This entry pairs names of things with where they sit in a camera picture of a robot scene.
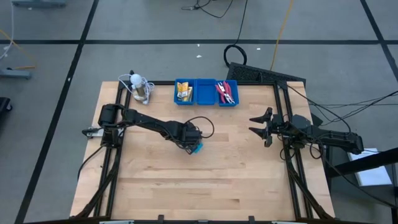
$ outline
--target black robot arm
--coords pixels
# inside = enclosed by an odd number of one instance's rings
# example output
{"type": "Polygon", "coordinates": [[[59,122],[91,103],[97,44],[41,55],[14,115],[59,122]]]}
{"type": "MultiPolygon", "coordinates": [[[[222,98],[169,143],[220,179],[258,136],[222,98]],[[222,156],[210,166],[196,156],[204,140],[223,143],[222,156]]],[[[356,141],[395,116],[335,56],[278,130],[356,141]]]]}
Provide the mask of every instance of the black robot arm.
{"type": "Polygon", "coordinates": [[[266,113],[258,118],[250,120],[257,123],[266,123],[264,129],[249,128],[261,138],[266,140],[265,147],[272,144],[271,134],[280,134],[288,137],[289,143],[294,148],[303,148],[306,144],[320,144],[321,146],[336,146],[346,152],[360,154],[363,152],[361,136],[356,133],[344,133],[339,131],[329,131],[320,129],[300,115],[294,115],[292,121],[283,121],[283,117],[278,114],[272,116],[272,108],[268,108],[266,113]]]}
{"type": "Polygon", "coordinates": [[[191,122],[161,121],[122,105],[107,104],[102,107],[98,124],[104,129],[102,144],[116,143],[118,129],[139,126],[158,132],[166,140],[174,142],[179,148],[192,154],[200,146],[202,135],[191,122]],[[122,120],[115,123],[117,113],[121,110],[122,120]]]}

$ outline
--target blue plastic tray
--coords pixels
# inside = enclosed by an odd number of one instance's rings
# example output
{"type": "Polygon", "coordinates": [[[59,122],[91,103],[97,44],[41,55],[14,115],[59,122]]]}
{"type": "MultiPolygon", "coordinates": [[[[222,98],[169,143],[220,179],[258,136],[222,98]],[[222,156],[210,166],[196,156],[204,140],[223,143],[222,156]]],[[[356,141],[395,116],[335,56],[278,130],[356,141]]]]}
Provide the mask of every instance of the blue plastic tray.
{"type": "Polygon", "coordinates": [[[196,102],[195,84],[196,84],[196,80],[192,79],[192,78],[178,78],[178,79],[176,79],[175,83],[174,83],[174,103],[176,103],[178,105],[193,105],[194,102],[196,102]],[[177,92],[178,92],[177,82],[179,82],[179,83],[188,82],[188,85],[193,87],[192,101],[179,101],[178,100],[178,98],[177,98],[177,92]]]}
{"type": "Polygon", "coordinates": [[[198,78],[195,88],[196,103],[198,105],[214,105],[217,101],[216,80],[212,78],[198,78]]]}
{"type": "Polygon", "coordinates": [[[239,104],[239,94],[238,94],[238,83],[236,80],[225,80],[226,83],[228,83],[231,87],[231,92],[232,92],[232,99],[235,101],[235,103],[223,103],[221,101],[221,96],[220,94],[216,91],[217,95],[217,102],[219,106],[236,106],[239,104]]]}

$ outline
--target wooden table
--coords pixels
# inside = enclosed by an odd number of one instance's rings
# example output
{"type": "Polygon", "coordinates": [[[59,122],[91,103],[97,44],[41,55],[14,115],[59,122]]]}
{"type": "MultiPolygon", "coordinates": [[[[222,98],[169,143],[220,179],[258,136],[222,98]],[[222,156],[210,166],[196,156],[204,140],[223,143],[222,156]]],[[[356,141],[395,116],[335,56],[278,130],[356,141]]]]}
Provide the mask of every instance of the wooden table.
{"type": "MultiPolygon", "coordinates": [[[[305,94],[301,82],[290,86],[305,94]]],[[[101,107],[114,103],[117,82],[103,82],[93,119],[97,126],[101,107]]],[[[185,122],[195,116],[207,116],[215,124],[215,134],[203,140],[198,154],[188,155],[158,133],[139,127],[127,129],[119,168],[112,219],[156,220],[295,220],[285,162],[279,157],[282,143],[274,136],[271,147],[248,130],[263,128],[249,118],[261,116],[267,107],[276,113],[271,86],[239,86],[240,104],[235,108],[214,106],[177,106],[174,86],[156,86],[150,103],[131,100],[130,108],[158,119],[185,122]]],[[[289,89],[293,114],[311,120],[307,101],[289,89]]],[[[204,119],[194,120],[203,135],[211,132],[204,119]]],[[[85,158],[100,145],[90,139],[85,158]]],[[[80,212],[98,189],[103,150],[82,170],[71,215],[80,212]]],[[[302,149],[308,189],[319,204],[334,216],[321,160],[302,149]]],[[[300,210],[305,217],[302,195],[297,188],[300,210]]],[[[104,213],[108,193],[103,199],[104,213]]]]}

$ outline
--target gray floor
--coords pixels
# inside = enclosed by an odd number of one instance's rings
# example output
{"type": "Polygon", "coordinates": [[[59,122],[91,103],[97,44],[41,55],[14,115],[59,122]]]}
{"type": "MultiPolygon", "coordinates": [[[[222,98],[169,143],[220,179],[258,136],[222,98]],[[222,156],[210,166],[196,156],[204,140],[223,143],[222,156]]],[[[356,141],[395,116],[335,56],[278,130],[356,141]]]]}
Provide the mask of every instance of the gray floor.
{"type": "MultiPolygon", "coordinates": [[[[222,19],[201,11],[180,10],[193,2],[100,0],[88,39],[236,38],[244,1],[234,1],[222,19]]],[[[396,1],[367,2],[384,38],[398,39],[396,1]]],[[[15,8],[16,39],[79,39],[91,3],[91,0],[68,0],[63,9],[15,8]]],[[[209,10],[222,14],[228,3],[215,1],[209,10]]],[[[288,0],[250,0],[241,38],[276,39],[288,4],[288,0]]],[[[9,10],[8,2],[1,1],[0,29],[8,33],[11,32],[9,10]]],[[[299,0],[294,3],[283,39],[376,40],[376,36],[360,1],[299,0]]],[[[241,47],[248,55],[248,65],[269,69],[274,45],[241,47]]],[[[14,105],[0,135],[0,174],[6,180],[0,182],[0,223],[12,223],[16,217],[76,45],[23,45],[23,48],[38,61],[33,78],[0,79],[0,96],[12,98],[14,105]]],[[[85,45],[25,221],[68,217],[76,173],[86,146],[81,130],[91,124],[101,82],[117,80],[130,69],[149,80],[222,79],[228,72],[222,58],[224,48],[224,44],[85,45]]],[[[397,58],[398,45],[390,45],[389,49],[397,58]]],[[[242,60],[233,50],[228,58],[235,62],[242,60]]],[[[29,61],[12,49],[0,67],[27,64],[29,61]]],[[[306,78],[308,97],[319,103],[368,100],[398,87],[380,45],[280,45],[274,70],[306,78]]],[[[398,103],[398,99],[390,98],[385,103],[398,103]]],[[[335,111],[344,114],[352,109],[335,111]]],[[[362,135],[366,147],[383,151],[396,147],[397,113],[398,106],[374,106],[347,122],[362,135]]],[[[346,130],[341,123],[327,128],[346,130]]],[[[346,159],[341,152],[336,155],[346,159]]],[[[337,217],[357,222],[391,222],[389,209],[353,194],[355,189],[347,190],[340,179],[333,181],[332,189],[337,217]]]]}

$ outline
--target pliers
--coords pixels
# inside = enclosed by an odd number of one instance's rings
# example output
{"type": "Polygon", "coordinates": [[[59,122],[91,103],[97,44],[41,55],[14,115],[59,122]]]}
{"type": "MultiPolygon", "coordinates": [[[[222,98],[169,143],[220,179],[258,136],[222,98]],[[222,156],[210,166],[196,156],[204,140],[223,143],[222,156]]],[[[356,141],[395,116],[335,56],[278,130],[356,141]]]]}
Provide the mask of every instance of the pliers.
{"type": "Polygon", "coordinates": [[[235,101],[232,99],[232,92],[231,92],[231,87],[228,83],[223,81],[222,83],[219,82],[216,85],[217,92],[221,95],[221,101],[225,103],[225,99],[228,103],[235,103],[235,101]]]}

